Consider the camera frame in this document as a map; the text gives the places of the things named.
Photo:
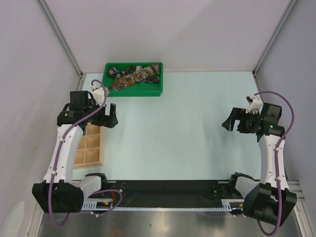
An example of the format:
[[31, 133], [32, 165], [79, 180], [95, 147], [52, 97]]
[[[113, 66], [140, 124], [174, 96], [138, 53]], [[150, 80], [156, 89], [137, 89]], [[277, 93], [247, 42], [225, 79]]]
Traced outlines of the orange grey patterned tie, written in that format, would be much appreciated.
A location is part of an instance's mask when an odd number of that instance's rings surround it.
[[136, 70], [130, 74], [127, 74], [118, 80], [114, 79], [111, 83], [110, 89], [113, 91], [123, 90], [132, 85], [141, 83], [142, 80], [148, 76], [159, 76], [160, 75], [160, 64], [150, 64], [149, 66], [136, 66]]

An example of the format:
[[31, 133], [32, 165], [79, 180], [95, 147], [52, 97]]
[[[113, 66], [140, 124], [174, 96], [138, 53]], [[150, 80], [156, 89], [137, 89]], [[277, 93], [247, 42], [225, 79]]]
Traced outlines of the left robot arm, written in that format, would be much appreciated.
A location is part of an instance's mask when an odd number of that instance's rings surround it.
[[116, 105], [111, 104], [109, 115], [104, 103], [107, 89], [70, 92], [70, 101], [57, 116], [57, 139], [49, 168], [40, 183], [32, 187], [32, 194], [44, 213], [77, 213], [91, 195], [102, 198], [109, 185], [103, 173], [87, 174], [73, 183], [73, 169], [77, 148], [86, 126], [113, 128], [118, 124]]

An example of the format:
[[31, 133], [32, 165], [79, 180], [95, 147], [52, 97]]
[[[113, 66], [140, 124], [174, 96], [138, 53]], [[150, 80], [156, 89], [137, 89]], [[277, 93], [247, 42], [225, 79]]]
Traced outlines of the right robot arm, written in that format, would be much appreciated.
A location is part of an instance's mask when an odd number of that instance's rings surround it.
[[222, 127], [232, 131], [238, 120], [237, 131], [255, 134], [261, 153], [260, 181], [236, 172], [229, 180], [229, 195], [233, 198], [243, 197], [245, 216], [276, 227], [284, 223], [297, 202], [297, 196], [289, 190], [285, 177], [285, 128], [278, 125], [281, 114], [281, 106], [264, 103], [261, 109], [251, 111], [233, 108], [222, 123]]

